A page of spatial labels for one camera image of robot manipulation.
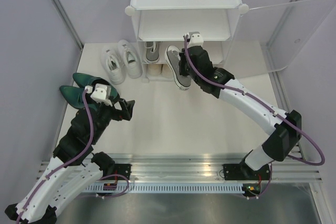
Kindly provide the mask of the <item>grey canvas sneaker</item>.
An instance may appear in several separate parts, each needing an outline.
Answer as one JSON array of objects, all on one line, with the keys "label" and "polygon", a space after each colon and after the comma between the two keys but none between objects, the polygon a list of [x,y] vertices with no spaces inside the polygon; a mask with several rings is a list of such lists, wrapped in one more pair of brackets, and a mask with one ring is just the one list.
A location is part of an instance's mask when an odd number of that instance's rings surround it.
[{"label": "grey canvas sneaker", "polygon": [[149,63],[156,63],[159,60],[159,49],[160,42],[159,41],[146,41],[145,44],[145,59]]},{"label": "grey canvas sneaker", "polygon": [[183,76],[180,74],[180,50],[173,45],[167,47],[165,52],[166,62],[172,71],[173,79],[175,84],[180,90],[188,90],[191,86],[191,78],[190,76]]}]

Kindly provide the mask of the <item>beige lace sneaker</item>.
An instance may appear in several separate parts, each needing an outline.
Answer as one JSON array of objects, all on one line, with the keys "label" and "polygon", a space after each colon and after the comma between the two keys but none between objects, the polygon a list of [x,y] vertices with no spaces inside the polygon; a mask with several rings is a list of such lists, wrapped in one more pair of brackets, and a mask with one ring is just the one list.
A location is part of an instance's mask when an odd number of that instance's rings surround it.
[{"label": "beige lace sneaker", "polygon": [[161,64],[151,64],[147,67],[147,74],[150,76],[159,76],[162,73]]},{"label": "beige lace sneaker", "polygon": [[170,69],[168,64],[162,65],[162,77],[167,79],[173,77],[172,70]]}]

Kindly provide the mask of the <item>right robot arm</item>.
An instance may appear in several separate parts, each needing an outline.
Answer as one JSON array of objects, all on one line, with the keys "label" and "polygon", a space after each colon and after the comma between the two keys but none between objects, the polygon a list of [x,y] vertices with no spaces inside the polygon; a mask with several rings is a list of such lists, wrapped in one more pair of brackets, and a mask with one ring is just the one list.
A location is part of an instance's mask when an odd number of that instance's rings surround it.
[{"label": "right robot arm", "polygon": [[194,82],[200,89],[223,100],[256,122],[268,135],[257,148],[251,150],[238,164],[223,166],[225,179],[269,179],[268,165],[282,162],[301,135],[301,115],[297,111],[286,112],[249,93],[240,81],[227,70],[213,66],[208,53],[201,46],[179,50],[170,46],[166,60],[172,64],[174,81],[182,90]]}]

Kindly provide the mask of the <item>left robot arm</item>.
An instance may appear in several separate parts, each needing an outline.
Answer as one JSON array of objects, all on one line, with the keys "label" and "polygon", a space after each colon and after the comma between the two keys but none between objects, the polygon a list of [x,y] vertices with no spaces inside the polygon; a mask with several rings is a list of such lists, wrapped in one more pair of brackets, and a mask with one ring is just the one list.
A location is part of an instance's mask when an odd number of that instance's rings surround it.
[{"label": "left robot arm", "polygon": [[92,154],[111,121],[131,120],[135,101],[116,98],[106,105],[78,98],[67,102],[77,112],[47,168],[23,200],[5,209],[8,218],[16,223],[55,223],[65,207],[90,184],[107,179],[129,181],[129,164],[118,165],[108,154],[98,152],[79,174],[65,182]]}]

